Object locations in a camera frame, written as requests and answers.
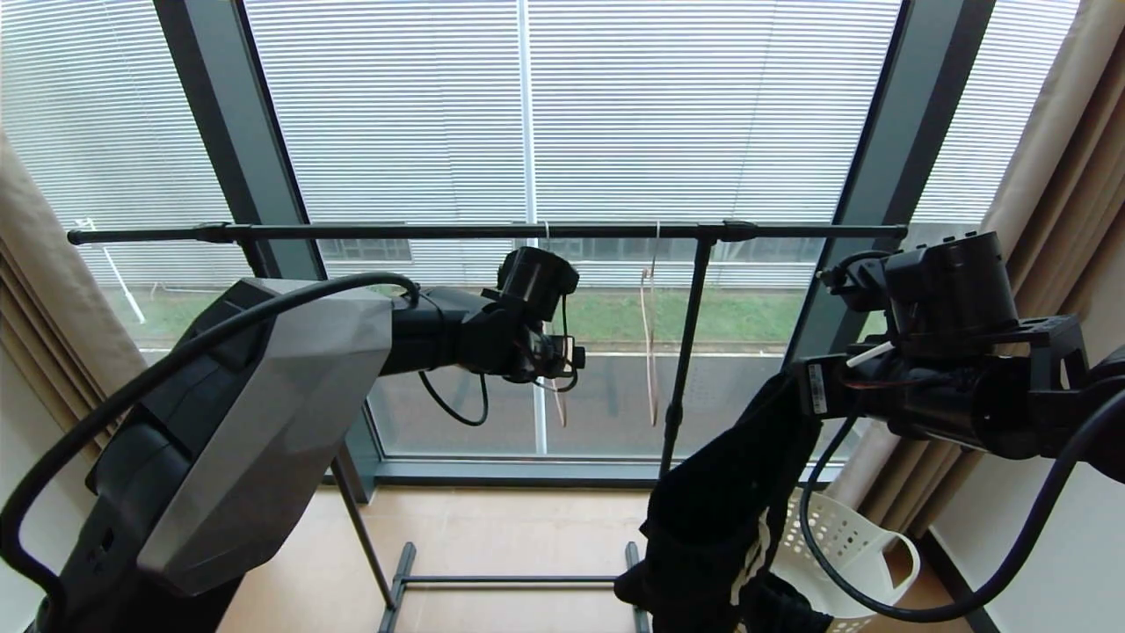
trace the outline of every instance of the white label sticker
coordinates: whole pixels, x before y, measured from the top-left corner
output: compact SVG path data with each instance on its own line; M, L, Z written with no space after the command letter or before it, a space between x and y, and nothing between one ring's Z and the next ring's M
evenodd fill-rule
M809 365L809 395L812 397L812 413L822 416L828 413L828 397L825 396L825 374L820 365Z

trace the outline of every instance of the black baseboard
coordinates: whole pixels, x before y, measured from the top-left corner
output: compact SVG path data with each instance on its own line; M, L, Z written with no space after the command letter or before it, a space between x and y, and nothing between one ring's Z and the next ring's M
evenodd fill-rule
M950 596L954 600L960 600L972 593L969 584L965 582L965 578L961 576L961 570L957 569L957 566L953 564L950 555L945 553L945 550L928 531L918 541L918 551L921 553L921 558L929 563L930 569L934 570L934 576L945 586L945 590L950 593ZM992 622L992 618L988 616L988 612L983 608L966 615L965 621L969 622L969 627L973 630L973 633L1000 633L996 623Z

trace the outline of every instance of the laundry basket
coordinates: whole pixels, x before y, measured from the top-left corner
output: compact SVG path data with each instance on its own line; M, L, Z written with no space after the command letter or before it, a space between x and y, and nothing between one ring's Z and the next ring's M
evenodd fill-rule
M771 571L809 598L814 611L832 616L832 624L828 627L830 633L858 631L875 614L837 587L812 558L801 535L796 514L800 497L801 490L798 489L789 499L786 530ZM832 568L853 587L883 604L898 603L921 570L918 550L909 539L879 527L822 495L813 494L809 501L809 527ZM896 539L909 550L911 560L910 576L899 585L891 580L883 558L883 550Z

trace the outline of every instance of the louvered facade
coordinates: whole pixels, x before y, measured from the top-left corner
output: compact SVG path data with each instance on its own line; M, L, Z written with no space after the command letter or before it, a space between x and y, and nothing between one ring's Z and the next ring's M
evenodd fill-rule
M899 10L897 0L245 4L312 219L407 224L828 221ZM1076 4L997 2L916 221L983 216ZM3 124L64 224L230 219L151 1L2 9ZM394 261L327 265L479 284L513 245L414 239ZM106 252L83 252L116 282ZM233 246L108 253L135 286L249 273ZM709 282L722 286L803 288L813 266L716 259ZM631 286L645 262L577 264L587 284ZM657 274L686 284L691 263L660 261Z

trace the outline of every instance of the beige curtain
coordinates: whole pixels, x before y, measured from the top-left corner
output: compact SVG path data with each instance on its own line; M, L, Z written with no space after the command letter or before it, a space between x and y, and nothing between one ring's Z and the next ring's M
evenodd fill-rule
M1107 273L1125 269L1123 31L1125 2L1080 6L982 224L1000 237L1020 316L1078 313L1089 331L1094 301L1125 301ZM829 495L920 536L981 458L874 424Z
M145 368L2 130L0 344L64 431Z

